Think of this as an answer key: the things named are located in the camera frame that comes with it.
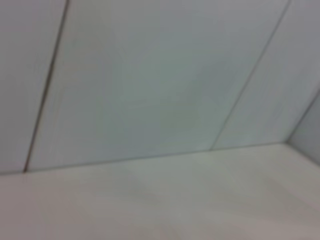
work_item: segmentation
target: white floor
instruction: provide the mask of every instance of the white floor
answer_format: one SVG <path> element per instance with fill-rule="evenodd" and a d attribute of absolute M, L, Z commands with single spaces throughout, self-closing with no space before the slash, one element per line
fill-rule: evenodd
<path fill-rule="evenodd" d="M 1 240 L 320 240 L 320 167 L 269 145 L 0 177 Z"/>

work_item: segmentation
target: white wall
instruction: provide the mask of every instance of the white wall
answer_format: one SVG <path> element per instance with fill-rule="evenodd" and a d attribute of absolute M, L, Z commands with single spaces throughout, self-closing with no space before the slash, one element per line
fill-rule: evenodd
<path fill-rule="evenodd" d="M 285 142 L 320 86 L 320 1 L 293 0 L 214 149 Z"/>
<path fill-rule="evenodd" d="M 320 95 L 297 126 L 289 143 L 320 164 Z"/>
<path fill-rule="evenodd" d="M 74 0 L 30 168 L 208 150 L 287 0 Z"/>
<path fill-rule="evenodd" d="M 64 4 L 0 1 L 0 173 L 24 168 Z"/>

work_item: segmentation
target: white surface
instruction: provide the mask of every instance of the white surface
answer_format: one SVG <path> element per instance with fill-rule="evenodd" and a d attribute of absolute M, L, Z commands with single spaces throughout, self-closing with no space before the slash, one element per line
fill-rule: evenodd
<path fill-rule="evenodd" d="M 286 0 L 75 0 L 30 167 L 208 150 Z"/>
<path fill-rule="evenodd" d="M 285 145 L 0 177 L 2 240 L 318 240 L 320 168 Z"/>
<path fill-rule="evenodd" d="M 214 148 L 288 139 L 320 84 L 320 1 L 294 0 Z"/>
<path fill-rule="evenodd" d="M 0 1 L 0 173 L 23 170 L 64 4 Z"/>
<path fill-rule="evenodd" d="M 297 126 L 289 142 L 320 164 L 320 95 Z"/>

